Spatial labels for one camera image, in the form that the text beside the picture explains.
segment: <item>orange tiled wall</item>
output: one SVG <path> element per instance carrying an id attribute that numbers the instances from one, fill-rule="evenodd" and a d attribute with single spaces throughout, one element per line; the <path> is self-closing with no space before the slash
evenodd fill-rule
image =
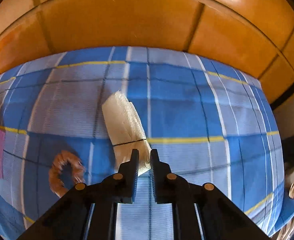
<path id="1" fill-rule="evenodd" d="M 131 45 L 184 50 L 259 78 L 270 103 L 294 82 L 286 0 L 3 0 L 0 73 L 50 54 Z"/>

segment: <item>brown scrunchie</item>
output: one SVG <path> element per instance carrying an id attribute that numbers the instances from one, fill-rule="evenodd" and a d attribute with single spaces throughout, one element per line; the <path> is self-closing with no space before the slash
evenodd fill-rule
<path id="1" fill-rule="evenodd" d="M 67 162 L 71 164 L 71 176 L 74 183 L 84 182 L 83 176 L 85 168 L 81 165 L 80 159 L 71 152 L 62 150 L 61 153 L 56 155 L 48 173 L 50 189 L 60 198 L 68 191 L 59 178 L 62 174 L 63 166 L 66 165 Z"/>

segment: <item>blue plaid tablecloth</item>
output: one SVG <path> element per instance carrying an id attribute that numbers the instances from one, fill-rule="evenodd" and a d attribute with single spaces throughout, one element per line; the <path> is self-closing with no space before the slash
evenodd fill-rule
<path id="1" fill-rule="evenodd" d="M 2 236 L 16 239 L 58 200 L 48 171 L 62 149 L 81 158 L 87 184 L 114 173 L 101 105 L 118 90 L 174 173 L 194 184 L 212 182 L 268 235 L 294 214 L 288 200 L 278 221 L 282 148 L 258 80 L 184 52 L 104 47 L 51 55 L 0 75 Z M 72 186 L 68 176 L 65 184 Z M 118 209 L 116 239 L 138 238 L 173 239 L 171 205 L 154 203 L 149 172 L 138 179 L 136 202 Z"/>

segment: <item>round rivet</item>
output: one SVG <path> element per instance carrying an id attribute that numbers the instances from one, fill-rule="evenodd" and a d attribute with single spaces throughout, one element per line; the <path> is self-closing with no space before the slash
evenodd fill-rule
<path id="1" fill-rule="evenodd" d="M 206 183 L 205 184 L 205 189 L 206 190 L 213 190 L 215 188 L 215 186 L 213 185 L 213 184 L 211 184 L 211 183 Z"/>
<path id="2" fill-rule="evenodd" d="M 167 179 L 169 179 L 169 180 L 175 180 L 176 178 L 177 178 L 176 174 L 173 174 L 173 173 L 168 173 L 167 174 Z"/>
<path id="3" fill-rule="evenodd" d="M 124 176 L 123 176 L 121 173 L 115 173 L 112 177 L 113 177 L 114 179 L 116 179 L 116 180 L 120 180 L 120 179 L 122 179 Z"/>
<path id="4" fill-rule="evenodd" d="M 76 190 L 83 190 L 86 187 L 85 183 L 77 183 L 75 186 Z"/>

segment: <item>yellow stripe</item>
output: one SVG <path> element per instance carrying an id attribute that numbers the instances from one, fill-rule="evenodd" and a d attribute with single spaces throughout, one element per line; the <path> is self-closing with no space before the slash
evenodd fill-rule
<path id="1" fill-rule="evenodd" d="M 210 142 L 223 141 L 222 136 L 210 136 Z M 208 137 L 189 137 L 189 138 L 147 138 L 149 143 L 159 144 L 178 144 L 178 143 L 205 143 Z"/>
<path id="2" fill-rule="evenodd" d="M 21 133 L 21 134 L 27 134 L 26 130 L 18 130 L 15 128 L 9 128 L 9 127 L 4 127 L 4 126 L 0 126 L 0 129 L 3 129 L 5 131 L 9 131 L 9 132 L 15 132 L 15 133 Z"/>
<path id="3" fill-rule="evenodd" d="M 267 132 L 267 135 L 275 135 L 279 134 L 279 131 Z"/>
<path id="4" fill-rule="evenodd" d="M 11 78 L 8 79 L 8 80 L 5 80 L 5 81 L 3 81 L 3 82 L 0 82 L 0 85 L 9 82 L 9 80 L 14 80 L 15 78 L 16 78 L 16 77 L 11 77 Z"/>
<path id="5" fill-rule="evenodd" d="M 271 198 L 272 197 L 272 192 L 267 195 L 263 200 L 261 200 L 257 205 L 253 206 L 252 208 L 250 208 L 249 210 L 247 210 L 245 212 L 246 215 L 250 214 L 253 210 L 255 210 L 258 206 L 262 205 L 263 202 L 265 202 L 267 199 Z"/>
<path id="6" fill-rule="evenodd" d="M 31 223 L 35 223 L 35 221 L 32 220 L 31 218 L 29 218 L 28 216 L 25 215 L 24 217 L 25 217 L 25 219 L 28 220 L 29 222 L 31 222 Z"/>
<path id="7" fill-rule="evenodd" d="M 57 66 L 56 68 L 66 68 L 66 67 L 75 67 L 75 66 L 81 66 L 81 65 L 107 65 L 107 64 L 125 64 L 126 62 L 123 60 L 113 60 L 113 61 L 86 61 L 76 64 L 70 64 L 70 65 L 61 65 Z"/>
<path id="8" fill-rule="evenodd" d="M 238 82 L 240 84 L 248 85 L 248 83 L 245 82 L 245 81 L 241 81 L 241 80 L 238 80 L 238 79 L 235 79 L 235 78 L 232 78 L 232 77 L 228 77 L 228 76 L 225 76 L 225 75 L 217 74 L 216 72 L 207 71 L 207 73 L 210 74 L 210 75 L 212 75 L 212 76 L 221 77 L 221 78 L 224 78 L 224 79 L 229 79 L 229 80 Z"/>

